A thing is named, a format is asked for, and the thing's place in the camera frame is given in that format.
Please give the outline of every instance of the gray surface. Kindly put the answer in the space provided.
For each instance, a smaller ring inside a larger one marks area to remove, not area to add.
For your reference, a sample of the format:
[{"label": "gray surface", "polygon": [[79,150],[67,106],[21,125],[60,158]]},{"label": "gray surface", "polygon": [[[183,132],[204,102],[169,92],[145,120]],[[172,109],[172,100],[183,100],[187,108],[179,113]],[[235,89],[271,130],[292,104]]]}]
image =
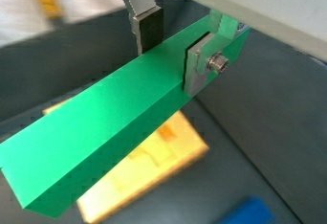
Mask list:
[{"label": "gray surface", "polygon": [[193,0],[327,61],[327,0]]},{"label": "gray surface", "polygon": [[[211,147],[208,154],[113,215],[104,224],[212,224],[252,194],[263,199],[279,220],[277,223],[299,223],[200,106],[191,101],[183,110]],[[67,210],[57,220],[22,211],[2,178],[0,178],[0,196],[0,216],[4,224],[81,223],[76,207]]]},{"label": "gray surface", "polygon": [[199,98],[301,220],[325,223],[325,68],[252,32]]}]

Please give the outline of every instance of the green bar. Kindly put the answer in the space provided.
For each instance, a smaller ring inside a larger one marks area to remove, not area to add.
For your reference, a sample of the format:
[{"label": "green bar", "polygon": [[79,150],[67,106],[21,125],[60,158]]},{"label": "green bar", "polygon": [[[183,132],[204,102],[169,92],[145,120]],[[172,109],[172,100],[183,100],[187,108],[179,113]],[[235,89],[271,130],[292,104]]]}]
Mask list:
[{"label": "green bar", "polygon": [[[181,89],[185,49],[207,32],[207,20],[192,24],[1,144],[1,169],[24,209],[57,217],[189,101]],[[235,43],[240,49],[243,41]],[[237,56],[232,55],[225,51],[231,60]]]}]

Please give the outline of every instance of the screw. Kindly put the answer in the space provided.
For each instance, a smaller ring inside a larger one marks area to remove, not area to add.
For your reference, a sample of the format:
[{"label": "screw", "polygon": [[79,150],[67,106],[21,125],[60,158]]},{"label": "screw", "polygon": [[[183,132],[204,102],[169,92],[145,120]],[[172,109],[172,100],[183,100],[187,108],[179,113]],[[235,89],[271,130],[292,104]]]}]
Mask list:
[{"label": "screw", "polygon": [[219,74],[227,67],[228,59],[217,52],[208,58],[207,63],[208,69]]}]

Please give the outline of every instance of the gray floor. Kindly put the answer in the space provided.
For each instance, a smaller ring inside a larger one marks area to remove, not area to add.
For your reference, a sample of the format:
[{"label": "gray floor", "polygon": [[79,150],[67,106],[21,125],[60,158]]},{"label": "gray floor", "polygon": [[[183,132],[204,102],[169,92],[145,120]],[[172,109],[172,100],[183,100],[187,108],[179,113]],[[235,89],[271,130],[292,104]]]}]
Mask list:
[{"label": "gray floor", "polygon": [[[192,101],[183,111],[211,147],[208,154],[104,224],[212,224],[249,195],[263,199],[277,223],[300,223],[203,108]],[[22,211],[2,176],[0,196],[0,223],[83,223],[76,206],[57,220]]]},{"label": "gray floor", "polygon": [[327,69],[252,31],[199,95],[304,223],[327,223]]}]

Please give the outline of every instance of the yellow block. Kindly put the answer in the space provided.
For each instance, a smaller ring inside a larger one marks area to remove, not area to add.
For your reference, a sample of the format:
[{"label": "yellow block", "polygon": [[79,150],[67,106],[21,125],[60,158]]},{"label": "yellow block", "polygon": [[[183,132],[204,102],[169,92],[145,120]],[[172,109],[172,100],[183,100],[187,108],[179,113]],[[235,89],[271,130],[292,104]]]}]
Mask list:
[{"label": "yellow block", "polygon": [[[49,113],[58,105],[49,107]],[[87,223],[99,223],[144,192],[195,162],[208,150],[181,112],[176,112],[77,200]]]}]

